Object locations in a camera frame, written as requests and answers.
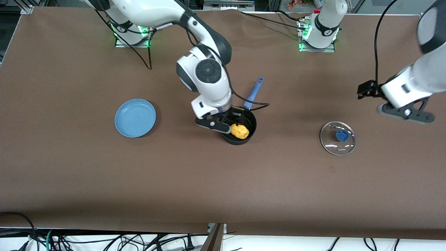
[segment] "brown tabletop surface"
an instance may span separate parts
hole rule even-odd
[[[445,93],[429,100],[428,125],[377,114],[382,99],[356,99],[374,77],[378,16],[346,16],[336,53],[308,53],[293,28],[235,10],[198,15],[231,43],[239,94],[265,78],[256,101],[271,105],[255,111],[249,143],[232,146],[195,125],[197,94],[175,73],[191,48],[180,27],[155,35],[148,71],[114,47],[92,9],[38,7],[22,16],[0,68],[0,210],[38,227],[203,232],[227,222],[238,234],[446,238]],[[420,57],[417,22],[384,19],[381,82]],[[143,138],[114,125],[134,98],[157,109]],[[329,121],[353,128],[352,154],[323,149]],[[12,224],[25,226],[2,219]]]

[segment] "teal cable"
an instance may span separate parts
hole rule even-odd
[[[50,251],[50,236],[52,231],[53,230],[51,229],[50,231],[48,231],[48,234],[46,235],[46,251]]]

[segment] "blue lid knob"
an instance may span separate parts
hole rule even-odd
[[[350,138],[350,135],[346,130],[339,129],[336,132],[336,138],[341,142],[346,142]]]

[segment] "yellow food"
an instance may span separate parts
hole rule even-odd
[[[249,130],[244,125],[232,124],[231,134],[234,135],[236,138],[246,139],[249,135]]]

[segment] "transparent pot lid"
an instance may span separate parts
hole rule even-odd
[[[344,156],[356,147],[356,136],[346,123],[332,121],[321,129],[321,143],[329,153]]]

